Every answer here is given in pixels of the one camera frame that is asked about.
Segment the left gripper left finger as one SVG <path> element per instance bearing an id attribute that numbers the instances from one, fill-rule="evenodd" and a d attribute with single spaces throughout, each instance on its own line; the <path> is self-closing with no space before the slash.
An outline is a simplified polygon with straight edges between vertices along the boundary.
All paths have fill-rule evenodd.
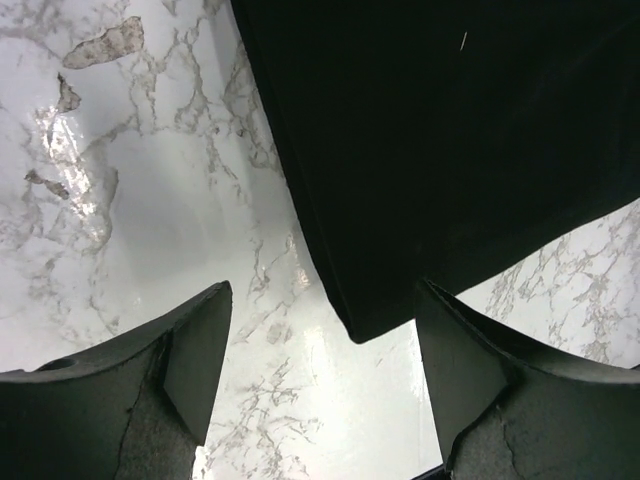
<path id="1" fill-rule="evenodd" d="M 1 376 L 5 479 L 188 479 L 232 315 L 228 282 L 76 354 Z"/>

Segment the black t shirt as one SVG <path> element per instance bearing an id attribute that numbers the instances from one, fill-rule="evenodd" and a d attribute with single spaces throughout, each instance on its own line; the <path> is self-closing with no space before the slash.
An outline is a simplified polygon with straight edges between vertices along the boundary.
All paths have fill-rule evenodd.
<path id="1" fill-rule="evenodd" d="M 236 1 L 312 261 L 349 337 L 639 196 L 635 1 Z"/>

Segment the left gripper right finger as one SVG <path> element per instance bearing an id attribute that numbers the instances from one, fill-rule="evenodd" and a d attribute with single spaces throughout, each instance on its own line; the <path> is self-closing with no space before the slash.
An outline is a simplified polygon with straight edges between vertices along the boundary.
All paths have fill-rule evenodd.
<path id="1" fill-rule="evenodd" d="M 444 478 L 638 478 L 638 370 L 553 348 L 427 281 L 416 326 Z"/>

